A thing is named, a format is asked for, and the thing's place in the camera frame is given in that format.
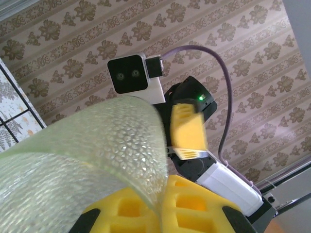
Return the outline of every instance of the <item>cable connector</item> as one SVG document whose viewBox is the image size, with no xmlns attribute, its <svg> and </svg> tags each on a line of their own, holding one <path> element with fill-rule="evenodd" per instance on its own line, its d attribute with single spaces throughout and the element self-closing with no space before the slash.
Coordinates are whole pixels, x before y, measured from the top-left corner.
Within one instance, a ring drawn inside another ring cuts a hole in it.
<svg viewBox="0 0 311 233">
<path fill-rule="evenodd" d="M 146 58 L 147 71 L 149 78 L 156 78 L 163 76 L 163 61 L 161 55 L 155 55 Z"/>
</svg>

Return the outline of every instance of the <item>camera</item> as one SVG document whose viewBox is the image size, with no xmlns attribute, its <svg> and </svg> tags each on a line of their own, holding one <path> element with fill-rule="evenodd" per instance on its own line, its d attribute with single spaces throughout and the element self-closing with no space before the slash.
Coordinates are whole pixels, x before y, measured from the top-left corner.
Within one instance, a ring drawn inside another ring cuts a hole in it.
<svg viewBox="0 0 311 233">
<path fill-rule="evenodd" d="M 159 80 L 163 63 L 159 55 L 146 58 L 143 52 L 118 57 L 107 64 L 118 94 L 136 96 L 150 104 L 165 102 Z"/>
</svg>

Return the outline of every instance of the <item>patterned ceiling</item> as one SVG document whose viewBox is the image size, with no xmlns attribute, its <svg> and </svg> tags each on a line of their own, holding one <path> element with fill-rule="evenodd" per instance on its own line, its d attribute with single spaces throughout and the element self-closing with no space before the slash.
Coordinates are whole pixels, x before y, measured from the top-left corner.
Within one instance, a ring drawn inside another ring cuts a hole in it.
<svg viewBox="0 0 311 233">
<path fill-rule="evenodd" d="M 47 124 L 117 96 L 109 59 L 186 44 L 216 50 L 228 66 L 234 167 L 259 182 L 310 154 L 311 82 L 279 0 L 41 0 L 0 22 L 0 57 Z M 216 154 L 227 105 L 220 67 L 199 51 L 164 65 L 165 91 L 192 75 L 213 94 L 206 129 Z"/>
</svg>

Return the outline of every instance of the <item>green led light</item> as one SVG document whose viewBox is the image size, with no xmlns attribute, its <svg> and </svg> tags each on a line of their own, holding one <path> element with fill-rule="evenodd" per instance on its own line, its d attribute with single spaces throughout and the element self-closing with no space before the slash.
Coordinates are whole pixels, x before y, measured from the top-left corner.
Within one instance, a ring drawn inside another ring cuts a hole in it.
<svg viewBox="0 0 311 233">
<path fill-rule="evenodd" d="M 201 95 L 201 96 L 199 97 L 199 101 L 202 101 L 202 100 L 204 100 L 205 98 L 206 98 L 205 95 Z"/>
</svg>

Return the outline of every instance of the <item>camera lens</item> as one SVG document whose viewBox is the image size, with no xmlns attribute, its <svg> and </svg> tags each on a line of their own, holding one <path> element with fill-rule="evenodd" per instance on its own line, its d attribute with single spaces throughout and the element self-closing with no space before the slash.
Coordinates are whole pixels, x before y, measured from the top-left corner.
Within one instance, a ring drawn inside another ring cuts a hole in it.
<svg viewBox="0 0 311 233">
<path fill-rule="evenodd" d="M 124 74 L 118 73 L 117 74 L 117 80 L 122 81 L 125 78 Z"/>
<path fill-rule="evenodd" d="M 138 70 L 133 70 L 133 72 L 132 72 L 132 76 L 133 77 L 139 77 L 139 71 Z"/>
</svg>

